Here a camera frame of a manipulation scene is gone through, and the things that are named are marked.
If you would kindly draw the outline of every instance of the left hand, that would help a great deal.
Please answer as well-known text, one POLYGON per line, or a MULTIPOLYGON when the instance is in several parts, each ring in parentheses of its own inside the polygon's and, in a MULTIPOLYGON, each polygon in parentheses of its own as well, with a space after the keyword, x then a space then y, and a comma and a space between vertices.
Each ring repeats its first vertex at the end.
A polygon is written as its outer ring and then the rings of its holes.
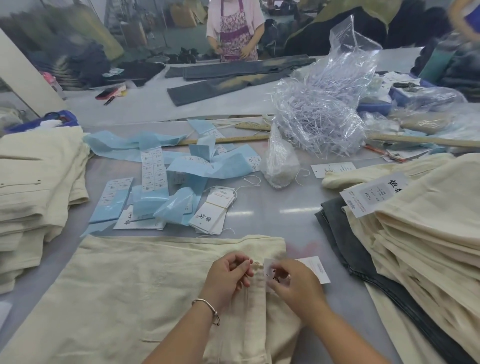
POLYGON ((244 46, 240 52, 240 59, 244 60, 245 58, 247 58, 252 52, 252 50, 253 50, 253 46, 251 46, 250 44, 247 44, 246 46, 244 46))
POLYGON ((242 285, 250 287, 248 277, 253 277, 252 263, 253 260, 242 252, 228 253, 216 260, 208 271, 198 298, 209 302, 217 312, 222 312, 242 285))

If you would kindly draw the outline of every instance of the wooden ruler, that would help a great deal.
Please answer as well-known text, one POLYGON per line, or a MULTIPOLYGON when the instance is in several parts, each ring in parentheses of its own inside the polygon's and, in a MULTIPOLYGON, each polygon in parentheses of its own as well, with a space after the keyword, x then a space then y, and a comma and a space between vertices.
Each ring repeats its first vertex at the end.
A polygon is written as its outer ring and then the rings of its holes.
POLYGON ((261 130, 264 132, 269 132, 271 129, 270 125, 261 125, 256 122, 241 122, 240 124, 235 125, 237 129, 251 129, 251 130, 261 130))
MULTIPOLYGON (((259 140, 267 140, 269 137, 270 135, 252 135, 233 136, 231 138, 217 138, 215 140, 215 144, 258 142, 259 140)), ((176 146, 187 146, 188 144, 197 144, 197 139, 185 139, 180 141, 176 146)))
POLYGON ((384 142, 411 142, 411 143, 435 143, 440 146, 462 146, 480 148, 480 140, 457 140, 457 139, 443 139, 443 138, 430 138, 428 136, 410 136, 410 135, 397 135, 397 134, 380 134, 380 133, 368 133, 368 139, 381 140, 384 142))

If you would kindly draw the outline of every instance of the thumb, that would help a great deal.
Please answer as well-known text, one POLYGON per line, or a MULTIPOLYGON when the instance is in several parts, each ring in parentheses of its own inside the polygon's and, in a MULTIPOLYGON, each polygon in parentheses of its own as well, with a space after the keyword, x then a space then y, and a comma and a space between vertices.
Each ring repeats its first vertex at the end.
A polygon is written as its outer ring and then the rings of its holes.
POLYGON ((269 279, 266 282, 267 286, 273 289, 273 291, 282 299, 285 300, 285 297, 288 293, 288 287, 283 284, 278 283, 275 279, 269 279))
POLYGON ((235 278, 235 281, 239 281, 245 273, 247 273, 248 268, 250 268, 250 260, 244 260, 242 264, 236 267, 231 273, 235 278))

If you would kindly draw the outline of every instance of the silver bracelet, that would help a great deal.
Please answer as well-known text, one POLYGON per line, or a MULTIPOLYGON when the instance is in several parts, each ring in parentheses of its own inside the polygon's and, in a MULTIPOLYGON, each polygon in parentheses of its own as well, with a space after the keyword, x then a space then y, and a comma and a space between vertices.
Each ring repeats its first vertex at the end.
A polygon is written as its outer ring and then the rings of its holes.
POLYGON ((196 300, 193 300, 192 301, 192 306, 195 302, 197 301, 201 301, 203 303, 205 303, 208 307, 210 307, 210 309, 212 310, 212 313, 213 313, 213 317, 214 319, 216 318, 216 323, 213 322, 213 324, 217 325, 217 326, 220 326, 220 317, 218 316, 218 312, 215 311, 215 309, 213 308, 213 306, 211 304, 208 303, 208 301, 206 300, 202 300, 201 298, 197 298, 196 300))

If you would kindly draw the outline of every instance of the floral apron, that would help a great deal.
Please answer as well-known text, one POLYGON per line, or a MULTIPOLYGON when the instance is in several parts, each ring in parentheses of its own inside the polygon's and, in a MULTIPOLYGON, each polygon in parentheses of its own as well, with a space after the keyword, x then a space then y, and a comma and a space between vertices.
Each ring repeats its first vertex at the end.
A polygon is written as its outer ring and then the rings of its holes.
MULTIPOLYGON (((248 30, 247 17, 243 10, 243 1, 239 0, 240 9, 232 15, 223 15, 223 1, 220 5, 220 43, 223 54, 220 55, 221 62, 238 61, 240 59, 241 49, 246 46, 252 36, 248 30)), ((246 61, 256 61, 258 59, 257 48, 255 47, 246 61)))

